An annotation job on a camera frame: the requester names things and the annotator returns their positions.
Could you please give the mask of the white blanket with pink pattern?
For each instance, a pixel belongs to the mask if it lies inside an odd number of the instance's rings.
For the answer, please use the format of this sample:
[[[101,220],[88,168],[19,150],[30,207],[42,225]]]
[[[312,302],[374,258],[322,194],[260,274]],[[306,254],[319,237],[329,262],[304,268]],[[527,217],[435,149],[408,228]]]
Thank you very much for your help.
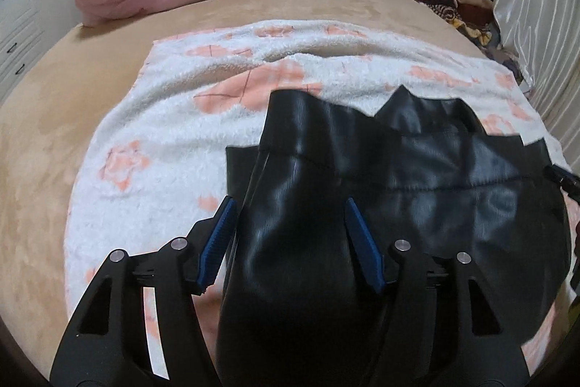
[[[527,144],[542,140],[550,165],[569,171],[513,75],[483,57],[333,21],[261,21],[162,39],[96,128],[73,188],[65,238],[71,317],[112,251],[158,251],[231,197],[226,150],[258,145],[272,93],[298,90],[372,116],[401,87],[424,99],[462,100],[489,135],[519,136]],[[539,331],[523,345],[531,376],[525,386],[564,384],[579,355],[570,287],[577,203],[562,195],[571,262]],[[217,374],[227,261],[241,210],[232,198],[234,234],[215,283],[194,298]]]

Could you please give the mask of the black leather jacket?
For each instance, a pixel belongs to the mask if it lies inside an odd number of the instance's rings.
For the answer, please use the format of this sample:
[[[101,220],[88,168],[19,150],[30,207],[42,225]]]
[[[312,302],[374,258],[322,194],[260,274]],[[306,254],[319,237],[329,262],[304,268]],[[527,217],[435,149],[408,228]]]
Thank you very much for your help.
[[[241,204],[218,327],[226,386],[375,386],[381,307],[345,227],[349,198],[382,247],[470,254],[521,349],[569,271],[546,144],[489,135],[459,99],[401,87],[368,116],[280,90],[258,145],[228,147],[226,163]]]

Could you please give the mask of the tan bed cover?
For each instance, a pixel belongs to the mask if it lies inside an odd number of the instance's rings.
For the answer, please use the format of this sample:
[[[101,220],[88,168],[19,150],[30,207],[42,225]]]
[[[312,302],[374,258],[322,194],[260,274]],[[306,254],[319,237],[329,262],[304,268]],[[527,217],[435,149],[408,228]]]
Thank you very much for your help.
[[[352,22],[478,55],[412,0],[210,0],[72,28],[1,107],[1,316],[40,372],[50,371],[67,324],[63,237],[75,176],[96,126],[135,82],[152,42],[277,18]]]

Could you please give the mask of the white striped satin curtain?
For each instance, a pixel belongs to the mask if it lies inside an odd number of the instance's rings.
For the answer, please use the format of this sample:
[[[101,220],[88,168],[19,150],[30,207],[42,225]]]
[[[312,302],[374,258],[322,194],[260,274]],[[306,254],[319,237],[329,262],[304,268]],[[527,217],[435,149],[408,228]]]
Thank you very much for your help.
[[[579,170],[579,0],[497,0],[501,39],[533,108]]]

